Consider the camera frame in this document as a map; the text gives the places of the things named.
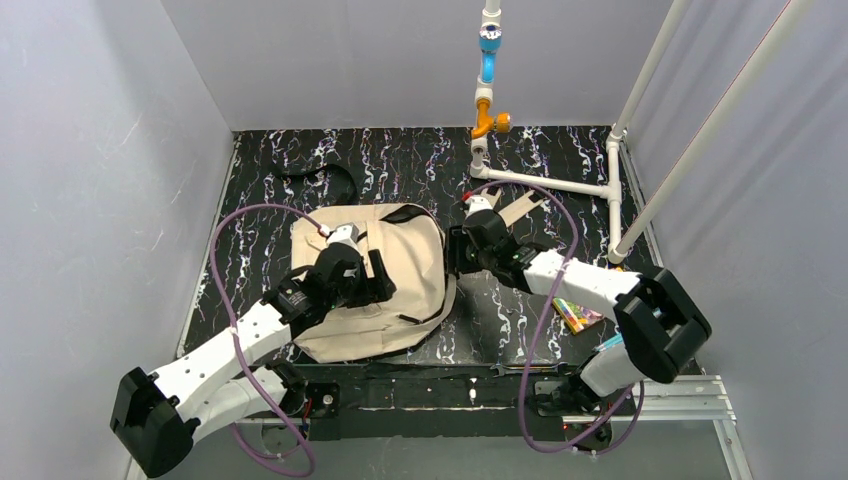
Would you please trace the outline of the beige canvas backpack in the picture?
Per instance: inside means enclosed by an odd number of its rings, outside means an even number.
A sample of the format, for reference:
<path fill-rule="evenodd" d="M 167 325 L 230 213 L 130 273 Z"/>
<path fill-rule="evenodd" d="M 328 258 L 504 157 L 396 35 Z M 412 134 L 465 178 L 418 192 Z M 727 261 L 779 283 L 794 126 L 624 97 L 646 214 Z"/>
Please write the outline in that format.
<path fill-rule="evenodd" d="M 291 273 L 273 300 L 295 310 L 293 343 L 319 363 L 394 353 L 450 314 L 460 275 L 488 270 L 522 286 L 520 266 L 540 247 L 521 247 L 510 228 L 542 199 L 529 192 L 498 211 L 498 197 L 494 187 L 469 197 L 468 218 L 449 229 L 421 205 L 353 195 L 296 220 Z"/>

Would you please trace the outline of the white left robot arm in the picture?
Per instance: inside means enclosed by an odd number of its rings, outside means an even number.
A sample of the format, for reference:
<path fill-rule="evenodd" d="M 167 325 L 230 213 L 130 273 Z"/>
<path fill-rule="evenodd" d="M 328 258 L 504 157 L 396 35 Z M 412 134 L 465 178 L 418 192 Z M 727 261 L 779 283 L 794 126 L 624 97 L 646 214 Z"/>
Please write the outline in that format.
<path fill-rule="evenodd" d="M 179 465 L 206 435 L 280 406 L 292 384 L 251 364 L 343 307 L 389 300 L 396 291 L 381 253 L 332 243 L 264 292 L 236 325 L 185 357 L 119 381 L 109 426 L 149 478 Z"/>

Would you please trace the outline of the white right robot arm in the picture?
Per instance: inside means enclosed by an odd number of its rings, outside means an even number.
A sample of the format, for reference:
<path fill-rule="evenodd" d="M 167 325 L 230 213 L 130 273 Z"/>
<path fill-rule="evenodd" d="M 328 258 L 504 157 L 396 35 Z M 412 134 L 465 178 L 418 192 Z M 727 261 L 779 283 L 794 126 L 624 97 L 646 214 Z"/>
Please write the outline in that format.
<path fill-rule="evenodd" d="M 487 271 L 506 287 L 561 298 L 616 323 L 621 343 L 592 354 L 561 386 L 561 397 L 574 403 L 596 403 L 644 379 L 670 384 L 712 334 L 669 270 L 605 269 L 538 243 L 519 243 L 493 210 L 452 227 L 447 254 L 454 274 Z"/>

